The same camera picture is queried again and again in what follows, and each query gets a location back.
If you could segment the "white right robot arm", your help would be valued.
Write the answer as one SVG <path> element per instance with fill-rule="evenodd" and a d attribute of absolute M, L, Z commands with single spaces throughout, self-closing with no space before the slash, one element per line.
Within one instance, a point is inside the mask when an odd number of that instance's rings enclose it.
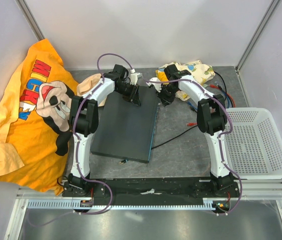
<path fill-rule="evenodd" d="M 170 105 L 176 98 L 178 91 L 185 92 L 197 105 L 196 123 L 204 133 L 208 143 L 211 160 L 211 177 L 217 179 L 210 184 L 210 191 L 216 197 L 223 196 L 228 191 L 224 181 L 233 177 L 228 165 L 225 148 L 226 124 L 230 123 L 222 95 L 214 95 L 202 87 L 188 70 L 178 70 L 175 64 L 164 69 L 168 79 L 160 83 L 157 97 L 163 106 Z"/>

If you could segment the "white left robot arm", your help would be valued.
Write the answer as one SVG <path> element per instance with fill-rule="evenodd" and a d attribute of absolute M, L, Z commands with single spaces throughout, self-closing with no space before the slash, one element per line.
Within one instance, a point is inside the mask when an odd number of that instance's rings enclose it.
<path fill-rule="evenodd" d="M 138 80 L 142 76 L 135 69 L 127 70 L 116 64 L 112 71 L 92 75 L 79 84 L 79 95 L 72 98 L 70 107 L 69 125 L 74 138 L 74 154 L 68 182 L 80 197 L 91 191 L 86 179 L 90 174 L 91 143 L 99 126 L 99 104 L 109 94 L 117 92 L 127 102 L 140 106 Z"/>

